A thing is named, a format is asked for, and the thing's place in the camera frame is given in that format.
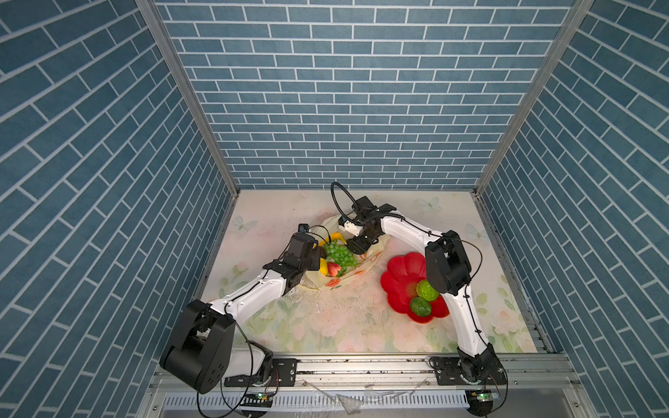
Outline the yellow banana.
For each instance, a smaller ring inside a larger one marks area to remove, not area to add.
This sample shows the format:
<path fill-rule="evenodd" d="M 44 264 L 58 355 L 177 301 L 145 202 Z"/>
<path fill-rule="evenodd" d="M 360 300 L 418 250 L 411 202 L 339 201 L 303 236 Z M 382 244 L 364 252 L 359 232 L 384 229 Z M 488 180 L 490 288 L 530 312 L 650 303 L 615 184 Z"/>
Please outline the yellow banana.
<path fill-rule="evenodd" d="M 323 247 L 325 245 L 330 245 L 330 244 L 346 245 L 347 241 L 341 233 L 333 233 L 333 234 L 329 235 L 329 238 L 327 238 L 326 240 L 321 240 L 320 243 L 319 243 L 319 246 Z"/>

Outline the cream printed plastic bag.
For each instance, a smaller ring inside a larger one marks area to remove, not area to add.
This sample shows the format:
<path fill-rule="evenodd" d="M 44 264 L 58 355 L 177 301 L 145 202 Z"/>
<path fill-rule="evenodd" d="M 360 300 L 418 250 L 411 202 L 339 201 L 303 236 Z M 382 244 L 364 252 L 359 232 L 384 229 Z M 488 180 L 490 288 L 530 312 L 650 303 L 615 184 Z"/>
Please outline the cream printed plastic bag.
<path fill-rule="evenodd" d="M 319 224 L 309 227 L 309 234 L 314 236 L 319 243 L 321 240 L 326 240 L 329 238 L 329 235 L 333 233 L 341 233 L 345 239 L 351 238 L 352 235 L 346 232 L 341 231 L 338 225 L 339 215 L 332 216 L 330 218 L 324 219 Z M 373 245 L 368 252 L 363 255 L 354 256 L 358 260 L 358 266 L 356 269 L 345 273 L 340 277 L 326 277 L 321 275 L 319 272 L 307 271 L 303 278 L 301 279 L 301 285 L 303 287 L 310 288 L 312 290 L 322 290 L 322 289 L 334 289 L 341 286 L 345 283 L 346 280 L 358 278 L 362 275 L 368 273 L 375 264 L 381 258 L 381 255 L 384 252 L 385 244 L 388 241 L 387 236 L 379 238 L 377 244 Z M 321 249 L 321 256 L 323 259 L 326 258 L 325 250 L 323 247 Z"/>

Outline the light green pear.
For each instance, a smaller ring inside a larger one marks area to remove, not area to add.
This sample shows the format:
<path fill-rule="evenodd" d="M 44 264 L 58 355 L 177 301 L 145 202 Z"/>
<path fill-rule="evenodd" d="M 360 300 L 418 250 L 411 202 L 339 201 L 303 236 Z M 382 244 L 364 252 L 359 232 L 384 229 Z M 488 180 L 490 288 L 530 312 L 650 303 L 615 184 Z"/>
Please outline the light green pear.
<path fill-rule="evenodd" d="M 418 282 L 416 285 L 416 294 L 418 297 L 421 297 L 428 302 L 435 301 L 440 296 L 439 292 L 430 285 L 428 280 L 421 280 Z"/>

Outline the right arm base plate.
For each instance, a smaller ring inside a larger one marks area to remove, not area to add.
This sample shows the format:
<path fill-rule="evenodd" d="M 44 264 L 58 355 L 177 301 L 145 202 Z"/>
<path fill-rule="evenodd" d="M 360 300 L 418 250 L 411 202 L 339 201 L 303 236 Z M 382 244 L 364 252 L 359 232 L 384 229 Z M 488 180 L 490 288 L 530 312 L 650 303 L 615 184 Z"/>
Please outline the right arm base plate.
<path fill-rule="evenodd" d="M 439 386 L 503 386 L 508 377 L 497 357 L 463 360 L 452 356 L 432 356 L 428 365 L 433 369 Z"/>

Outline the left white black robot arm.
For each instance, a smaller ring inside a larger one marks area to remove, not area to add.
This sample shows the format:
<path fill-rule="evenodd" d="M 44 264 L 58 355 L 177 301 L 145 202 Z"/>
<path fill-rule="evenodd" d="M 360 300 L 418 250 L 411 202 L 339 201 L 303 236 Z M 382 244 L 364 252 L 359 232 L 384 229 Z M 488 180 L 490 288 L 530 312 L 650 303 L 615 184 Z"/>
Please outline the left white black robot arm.
<path fill-rule="evenodd" d="M 244 287 L 212 302 L 191 301 L 175 323 L 160 367 L 201 395 L 229 378 L 239 377 L 249 386 L 267 383 L 274 353 L 247 337 L 243 348 L 235 348 L 235 334 L 266 305 L 300 284 L 304 273 L 320 266 L 317 239 L 294 233 L 282 254 Z"/>

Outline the aluminium front rail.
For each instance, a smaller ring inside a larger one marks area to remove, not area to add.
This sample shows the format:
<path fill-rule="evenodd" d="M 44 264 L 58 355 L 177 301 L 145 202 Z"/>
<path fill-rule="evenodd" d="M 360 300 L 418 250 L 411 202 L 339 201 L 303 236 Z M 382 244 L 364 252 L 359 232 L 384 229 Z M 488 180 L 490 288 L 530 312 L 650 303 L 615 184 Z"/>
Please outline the aluminium front rail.
<path fill-rule="evenodd" d="M 566 355 L 499 354 L 509 382 L 503 386 L 439 386 L 428 365 L 432 356 L 457 355 L 275 355 L 275 358 L 296 358 L 297 375 L 294 390 L 318 388 L 365 390 L 412 390 L 437 387 L 474 389 L 491 388 L 571 388 L 579 379 Z"/>

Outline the green grape bunch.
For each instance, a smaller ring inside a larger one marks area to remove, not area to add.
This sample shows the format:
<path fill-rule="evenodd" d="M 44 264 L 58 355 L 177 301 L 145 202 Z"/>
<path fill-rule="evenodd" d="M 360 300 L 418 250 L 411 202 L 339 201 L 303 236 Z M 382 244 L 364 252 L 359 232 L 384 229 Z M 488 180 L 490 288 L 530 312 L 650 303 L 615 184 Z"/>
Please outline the green grape bunch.
<path fill-rule="evenodd" d="M 327 261 L 333 261 L 343 267 L 343 274 L 348 273 L 358 266 L 358 260 L 354 254 L 343 244 L 330 244 L 323 246 Z"/>

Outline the red flower-shaped plate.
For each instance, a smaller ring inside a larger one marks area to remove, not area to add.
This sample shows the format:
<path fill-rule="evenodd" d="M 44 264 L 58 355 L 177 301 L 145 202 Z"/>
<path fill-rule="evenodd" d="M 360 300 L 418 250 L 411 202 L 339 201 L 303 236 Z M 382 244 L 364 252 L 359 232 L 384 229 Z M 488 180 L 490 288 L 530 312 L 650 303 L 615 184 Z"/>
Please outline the red flower-shaped plate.
<path fill-rule="evenodd" d="M 427 324 L 434 319 L 448 317 L 449 308 L 442 295 L 430 302 L 432 306 L 430 317 L 419 318 L 411 313 L 409 303 L 417 296 L 416 285 L 421 280 L 427 280 L 426 261 L 422 254 L 410 253 L 390 259 L 380 282 L 391 309 L 406 315 L 418 324 Z"/>

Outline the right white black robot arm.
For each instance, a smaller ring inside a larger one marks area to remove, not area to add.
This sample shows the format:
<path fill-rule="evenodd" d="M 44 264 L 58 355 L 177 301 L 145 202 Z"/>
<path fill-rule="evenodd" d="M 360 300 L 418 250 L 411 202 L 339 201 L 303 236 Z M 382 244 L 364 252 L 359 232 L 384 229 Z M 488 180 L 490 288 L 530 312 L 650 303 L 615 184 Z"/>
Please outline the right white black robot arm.
<path fill-rule="evenodd" d="M 352 235 L 347 247 L 353 253 L 361 255 L 386 235 L 423 251 L 423 277 L 438 293 L 436 301 L 448 308 L 455 325 L 462 379 L 470 384 L 508 383 L 508 374 L 481 327 L 472 301 L 470 284 L 477 271 L 472 269 L 464 248 L 468 242 L 454 231 L 427 228 L 392 205 L 378 207 L 366 197 L 353 200 L 351 212 L 344 212 L 338 203 L 334 205 L 340 214 L 339 228 Z"/>

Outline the dark green lime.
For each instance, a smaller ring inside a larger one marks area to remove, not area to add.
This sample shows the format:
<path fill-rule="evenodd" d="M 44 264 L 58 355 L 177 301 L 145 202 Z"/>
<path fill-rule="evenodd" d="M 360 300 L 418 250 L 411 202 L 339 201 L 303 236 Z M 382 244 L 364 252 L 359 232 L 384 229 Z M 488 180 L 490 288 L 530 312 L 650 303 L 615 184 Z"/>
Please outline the dark green lime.
<path fill-rule="evenodd" d="M 420 296 L 416 296 L 410 301 L 409 309 L 413 315 L 419 318 L 427 318 L 432 315 L 431 304 Z"/>

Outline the red strawberry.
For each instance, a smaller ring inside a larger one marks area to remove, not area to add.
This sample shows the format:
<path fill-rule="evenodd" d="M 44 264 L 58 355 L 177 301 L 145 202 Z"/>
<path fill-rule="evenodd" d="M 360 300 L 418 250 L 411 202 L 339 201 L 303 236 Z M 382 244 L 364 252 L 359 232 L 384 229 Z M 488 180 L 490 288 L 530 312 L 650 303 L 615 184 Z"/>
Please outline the red strawberry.
<path fill-rule="evenodd" d="M 327 263 L 327 273 L 330 277 L 340 277 L 343 274 L 343 267 L 333 261 L 329 261 Z"/>

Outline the yellow lemon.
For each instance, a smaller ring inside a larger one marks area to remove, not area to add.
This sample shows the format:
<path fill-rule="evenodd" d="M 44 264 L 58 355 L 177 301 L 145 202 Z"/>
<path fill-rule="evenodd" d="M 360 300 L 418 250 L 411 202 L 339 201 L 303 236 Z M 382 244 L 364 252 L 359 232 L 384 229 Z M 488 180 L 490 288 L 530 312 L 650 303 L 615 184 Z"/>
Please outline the yellow lemon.
<path fill-rule="evenodd" d="M 323 276 L 329 277 L 329 262 L 326 259 L 320 259 L 319 273 Z"/>

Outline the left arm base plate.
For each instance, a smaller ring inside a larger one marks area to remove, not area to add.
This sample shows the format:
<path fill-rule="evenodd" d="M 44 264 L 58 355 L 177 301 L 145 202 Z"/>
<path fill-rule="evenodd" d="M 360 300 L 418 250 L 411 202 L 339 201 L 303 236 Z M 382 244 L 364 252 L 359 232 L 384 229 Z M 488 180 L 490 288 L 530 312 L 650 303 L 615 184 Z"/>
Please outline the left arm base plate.
<path fill-rule="evenodd" d="M 274 358 L 271 363 L 264 362 L 260 370 L 251 376 L 231 376 L 223 380 L 226 388 L 255 387 L 293 387 L 297 375 L 296 358 Z"/>

